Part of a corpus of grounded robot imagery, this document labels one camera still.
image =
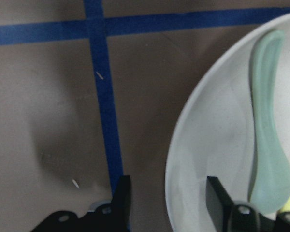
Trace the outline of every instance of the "blue tape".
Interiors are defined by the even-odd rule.
[[[87,38],[84,20],[0,26],[0,45]]]
[[[104,146],[112,193],[114,193],[123,166],[117,129],[116,110],[109,65],[107,40],[101,0],[84,0],[86,27],[90,41],[92,63],[101,115]]]
[[[288,8],[256,8],[107,18],[108,36],[136,33],[261,24],[290,13]]]

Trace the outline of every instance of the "white debris speck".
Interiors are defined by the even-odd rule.
[[[99,76],[99,78],[101,78],[101,80],[104,80],[103,76],[100,73],[96,72],[96,74]]]
[[[76,180],[72,179],[72,182],[73,182],[73,184],[75,185],[75,187],[77,187],[77,188],[79,189],[79,185],[78,185],[78,183],[76,182]]]

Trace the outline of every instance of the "blue tape strip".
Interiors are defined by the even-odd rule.
[[[107,18],[107,35],[261,24],[290,13],[288,8],[256,8]]]
[[[101,115],[104,146],[108,163],[112,193],[116,189],[123,166],[117,129],[111,70],[101,0],[84,0],[86,26],[90,40],[92,63]]]
[[[0,45],[87,38],[84,20],[0,26]]]

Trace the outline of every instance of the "spoon handle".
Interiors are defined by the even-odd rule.
[[[263,214],[280,209],[290,195],[290,165],[276,132],[273,98],[284,33],[273,30],[255,45],[252,55],[252,105],[257,173],[250,201]]]

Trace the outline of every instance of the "white plate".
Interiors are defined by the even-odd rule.
[[[218,176],[233,200],[247,201],[254,154],[249,58],[256,40],[272,29],[286,38],[274,93],[276,129],[290,161],[290,14],[262,25],[228,50],[187,101],[173,133],[165,177],[175,232],[214,232],[205,205],[208,175]]]

